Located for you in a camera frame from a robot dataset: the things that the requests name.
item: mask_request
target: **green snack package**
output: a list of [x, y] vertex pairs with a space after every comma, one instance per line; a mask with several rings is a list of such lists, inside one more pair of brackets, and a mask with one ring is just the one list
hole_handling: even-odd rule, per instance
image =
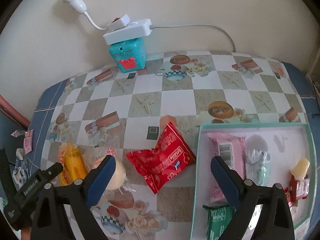
[[207, 240], [218, 240], [227, 228], [236, 210], [230, 206], [202, 206], [209, 212], [207, 223]]

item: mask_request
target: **red candy package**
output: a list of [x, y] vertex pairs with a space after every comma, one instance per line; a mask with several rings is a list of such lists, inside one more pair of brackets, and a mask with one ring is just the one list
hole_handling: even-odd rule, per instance
[[195, 155], [171, 122], [159, 136], [156, 148], [129, 152], [126, 156], [154, 194], [188, 164], [196, 162]]
[[294, 176], [291, 175], [289, 190], [292, 198], [292, 202], [297, 202], [299, 199], [305, 199], [309, 193], [310, 179], [305, 178], [304, 180], [295, 180]]
[[292, 207], [293, 202], [292, 202], [292, 196], [290, 194], [289, 188], [284, 189], [284, 195], [285, 195], [285, 198], [287, 199], [289, 207]]

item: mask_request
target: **small black square sticker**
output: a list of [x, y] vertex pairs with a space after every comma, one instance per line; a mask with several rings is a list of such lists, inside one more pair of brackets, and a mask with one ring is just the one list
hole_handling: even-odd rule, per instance
[[159, 127], [158, 126], [149, 126], [147, 140], [157, 140], [159, 136]]
[[129, 76], [127, 77], [127, 79], [132, 79], [134, 78], [136, 75], [136, 73], [130, 73]]
[[275, 72], [275, 75], [276, 75], [277, 79], [281, 79], [281, 77], [280, 77], [278, 72]]

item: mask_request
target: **barcode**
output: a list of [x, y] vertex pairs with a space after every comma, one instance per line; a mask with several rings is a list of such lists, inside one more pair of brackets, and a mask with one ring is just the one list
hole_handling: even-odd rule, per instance
[[219, 154], [226, 165], [233, 170], [233, 152], [231, 144], [219, 144]]

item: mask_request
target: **open box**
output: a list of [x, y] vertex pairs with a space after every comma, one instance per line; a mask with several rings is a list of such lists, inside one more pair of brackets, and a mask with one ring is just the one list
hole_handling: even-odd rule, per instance
[[[206, 239], [208, 212], [202, 205], [216, 205], [216, 203], [210, 202], [213, 189], [213, 175], [210, 170], [213, 144], [207, 136], [208, 132], [245, 136], [246, 148], [259, 148], [262, 143], [266, 143], [271, 161], [271, 176], [268, 186], [279, 182], [283, 188], [287, 188], [291, 176], [290, 169], [303, 157], [310, 160], [307, 173], [310, 178], [309, 194], [306, 199], [299, 200], [298, 210], [293, 221], [296, 236], [303, 233], [301, 233], [301, 228], [306, 227], [308, 229], [317, 185], [316, 151], [309, 125], [305, 123], [209, 124], [199, 128], [196, 190], [190, 239]], [[253, 231], [247, 230], [243, 239], [250, 239]]]

